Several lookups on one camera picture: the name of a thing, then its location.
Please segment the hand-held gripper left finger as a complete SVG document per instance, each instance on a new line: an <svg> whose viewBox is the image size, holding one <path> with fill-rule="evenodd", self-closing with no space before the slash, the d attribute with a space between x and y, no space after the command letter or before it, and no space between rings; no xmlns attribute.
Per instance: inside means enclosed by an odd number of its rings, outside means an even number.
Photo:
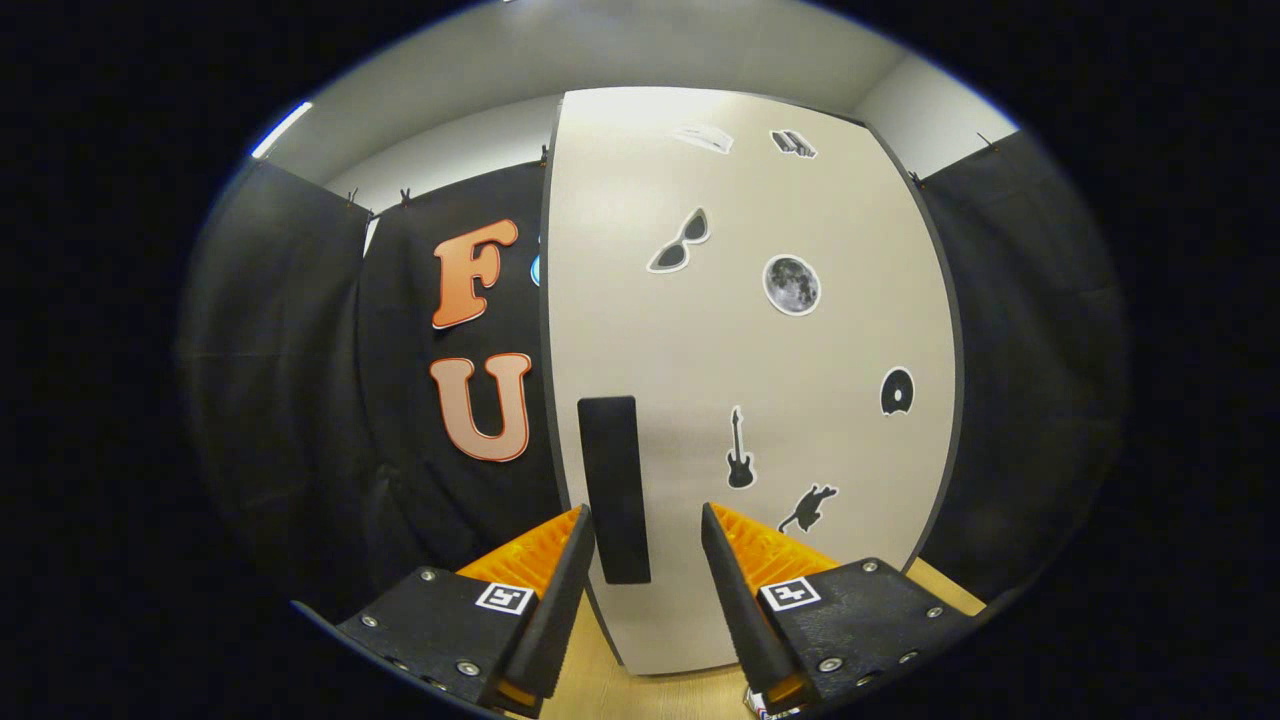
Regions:
<svg viewBox="0 0 1280 720"><path fill-rule="evenodd" d="M339 623L294 607L435 700L536 719L558 687L594 553L593 514L580 503L460 570L415 568Z"/></svg>

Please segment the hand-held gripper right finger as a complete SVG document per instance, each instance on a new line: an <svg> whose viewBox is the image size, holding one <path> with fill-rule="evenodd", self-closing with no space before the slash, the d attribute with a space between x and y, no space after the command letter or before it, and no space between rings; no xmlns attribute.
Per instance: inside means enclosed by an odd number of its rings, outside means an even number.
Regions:
<svg viewBox="0 0 1280 720"><path fill-rule="evenodd" d="M730 639L768 714L828 712L878 691L977 629L978 598L915 560L838 562L719 503L701 547Z"/></svg>

